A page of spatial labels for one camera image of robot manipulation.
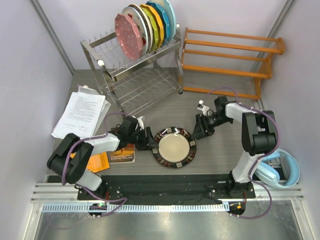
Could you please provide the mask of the pink dotted plate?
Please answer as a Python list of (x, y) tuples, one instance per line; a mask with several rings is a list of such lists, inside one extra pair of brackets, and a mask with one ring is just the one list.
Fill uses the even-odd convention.
[(143, 41), (136, 23), (129, 16), (118, 13), (114, 24), (116, 38), (123, 53), (131, 61), (139, 59), (143, 52)]

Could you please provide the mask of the brown floral pattern plate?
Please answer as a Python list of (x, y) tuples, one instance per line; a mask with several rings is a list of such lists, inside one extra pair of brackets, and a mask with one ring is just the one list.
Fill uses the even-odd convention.
[(144, 22), (144, 25), (146, 28), (145, 39), (148, 40), (147, 53), (151, 53), (153, 43), (154, 43), (154, 35), (153, 35), (153, 29), (152, 29), (150, 19), (148, 18), (147, 14), (145, 13), (144, 8), (141, 8), (140, 6), (138, 6), (136, 4), (129, 4), (128, 6), (134, 8), (139, 13), (142, 21)]

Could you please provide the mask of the dark rimmed cream plate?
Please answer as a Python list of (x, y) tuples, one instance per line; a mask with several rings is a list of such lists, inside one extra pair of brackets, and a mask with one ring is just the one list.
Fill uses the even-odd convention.
[(167, 168), (182, 168), (191, 163), (197, 153), (196, 141), (181, 127), (170, 126), (160, 130), (154, 141), (158, 147), (152, 149), (152, 155)]

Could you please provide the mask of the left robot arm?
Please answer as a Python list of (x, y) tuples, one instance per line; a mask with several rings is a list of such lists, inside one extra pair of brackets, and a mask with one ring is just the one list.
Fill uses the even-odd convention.
[(81, 139), (74, 133), (67, 134), (47, 161), (47, 168), (61, 177), (65, 185), (75, 184), (100, 200), (107, 192), (100, 176), (87, 169), (90, 158), (104, 152), (115, 152), (132, 144), (137, 150), (152, 150), (159, 146), (151, 128), (145, 127), (143, 117), (125, 116), (121, 124), (105, 134)]

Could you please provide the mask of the steel dish rack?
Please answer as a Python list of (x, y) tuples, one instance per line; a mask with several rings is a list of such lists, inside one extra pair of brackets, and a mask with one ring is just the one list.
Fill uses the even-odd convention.
[(178, 24), (171, 41), (137, 60), (125, 56), (115, 32), (92, 42), (83, 40), (80, 45), (99, 93), (122, 113), (136, 116), (174, 92), (183, 93)]

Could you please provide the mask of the white strawberry plate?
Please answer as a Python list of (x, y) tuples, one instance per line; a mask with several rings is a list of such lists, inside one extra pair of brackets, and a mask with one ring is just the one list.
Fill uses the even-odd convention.
[(122, 14), (130, 17), (139, 30), (139, 36), (142, 40), (142, 55), (147, 53), (148, 50), (148, 36), (147, 36), (147, 28), (146, 24), (143, 20), (142, 13), (136, 9), (134, 6), (127, 6), (122, 10)]

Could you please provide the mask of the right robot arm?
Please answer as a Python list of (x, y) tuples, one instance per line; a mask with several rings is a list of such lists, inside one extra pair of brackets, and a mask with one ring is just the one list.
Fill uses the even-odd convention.
[(241, 123), (241, 144), (243, 153), (226, 179), (221, 183), (210, 183), (213, 198), (242, 199), (254, 198), (252, 193), (252, 175), (258, 163), (277, 149), (278, 129), (272, 111), (258, 111), (239, 101), (229, 101), (226, 96), (214, 100), (215, 110), (210, 109), (200, 100), (197, 109), (194, 140), (200, 140), (214, 134), (215, 128), (222, 124)]

